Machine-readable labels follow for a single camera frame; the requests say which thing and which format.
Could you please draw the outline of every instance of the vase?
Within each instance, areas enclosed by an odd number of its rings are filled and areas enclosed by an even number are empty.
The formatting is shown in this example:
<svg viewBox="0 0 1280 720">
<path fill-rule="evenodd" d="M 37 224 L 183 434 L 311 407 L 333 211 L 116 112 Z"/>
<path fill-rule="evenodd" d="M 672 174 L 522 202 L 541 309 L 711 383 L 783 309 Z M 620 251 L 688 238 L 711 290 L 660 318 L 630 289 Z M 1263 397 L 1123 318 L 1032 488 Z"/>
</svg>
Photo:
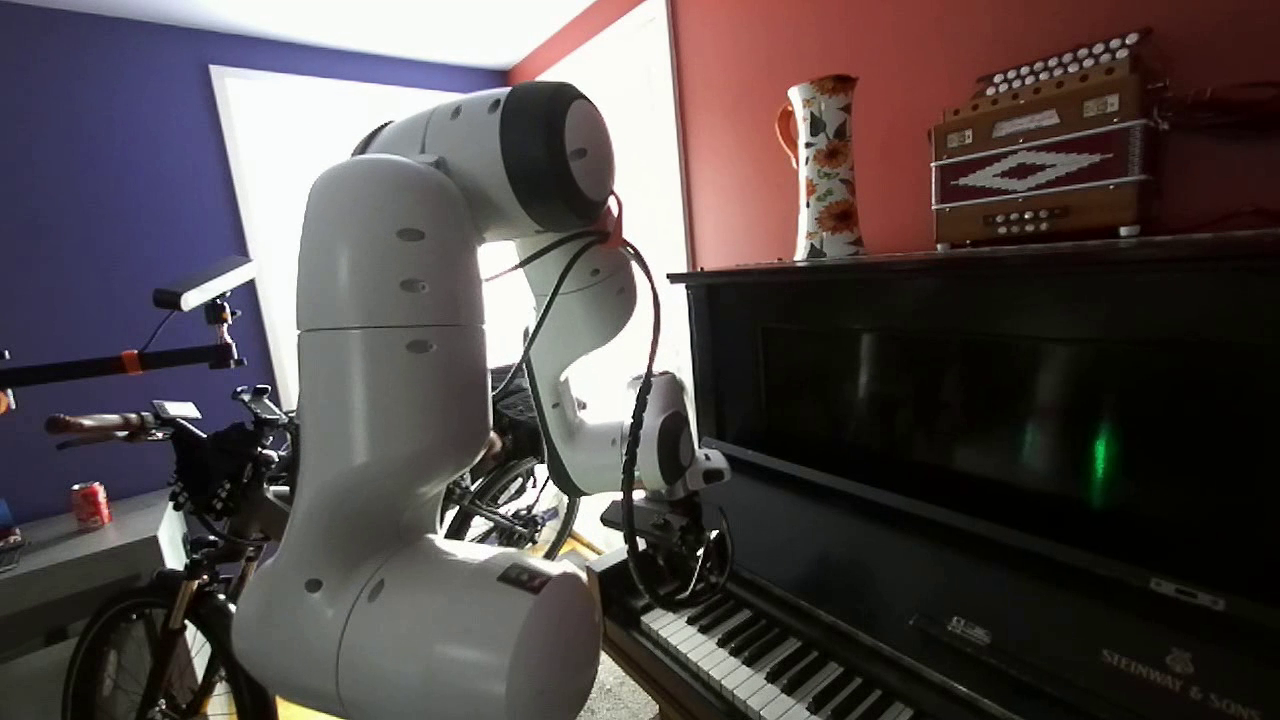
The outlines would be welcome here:
<svg viewBox="0 0 1280 720">
<path fill-rule="evenodd" d="M 864 247 L 852 171 L 856 74 L 830 73 L 786 89 L 776 112 L 776 140 L 794 166 L 794 251 L 793 259 L 839 259 Z"/>
</svg>

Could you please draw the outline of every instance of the upright piano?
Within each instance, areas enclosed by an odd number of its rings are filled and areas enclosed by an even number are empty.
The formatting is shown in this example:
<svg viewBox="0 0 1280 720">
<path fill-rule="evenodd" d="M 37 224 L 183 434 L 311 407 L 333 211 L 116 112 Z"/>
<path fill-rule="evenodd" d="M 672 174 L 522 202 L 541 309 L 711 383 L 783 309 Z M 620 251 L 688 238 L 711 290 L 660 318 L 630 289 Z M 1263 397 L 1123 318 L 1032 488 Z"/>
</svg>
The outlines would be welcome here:
<svg viewBox="0 0 1280 720">
<path fill-rule="evenodd" d="M 675 277 L 722 592 L 667 716 L 1280 716 L 1280 230 Z"/>
</svg>

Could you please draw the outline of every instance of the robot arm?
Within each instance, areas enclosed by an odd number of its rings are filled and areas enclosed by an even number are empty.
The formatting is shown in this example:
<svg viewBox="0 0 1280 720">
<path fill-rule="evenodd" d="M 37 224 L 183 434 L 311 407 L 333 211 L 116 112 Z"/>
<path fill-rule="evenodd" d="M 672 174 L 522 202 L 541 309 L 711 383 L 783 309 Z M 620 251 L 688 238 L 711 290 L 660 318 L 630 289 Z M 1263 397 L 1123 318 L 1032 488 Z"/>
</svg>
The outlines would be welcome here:
<svg viewBox="0 0 1280 720">
<path fill-rule="evenodd" d="M 554 236 L 602 230 L 609 197 L 609 128 L 570 83 L 481 91 L 388 125 L 311 183 L 294 504 L 233 629 L 237 657 L 273 692 L 357 720 L 579 713 L 601 657 L 583 571 L 447 544 L 431 537 L 422 496 L 463 471 L 486 434 L 475 245 L 495 236 L 549 251 L 533 265 L 533 289 L 553 290 L 541 271 L 566 267 L 570 251 Z M 620 245 L 595 238 L 564 271 L 533 352 L 549 434 L 574 493 L 616 485 L 620 427 L 579 425 L 558 374 L 623 327 L 630 302 Z M 652 407 L 685 411 L 667 383 L 652 397 Z M 641 462 L 675 475 L 644 485 L 691 488 L 688 425 L 685 439 L 663 439 L 663 427 L 644 439 L 663 451 L 641 447 Z"/>
</svg>

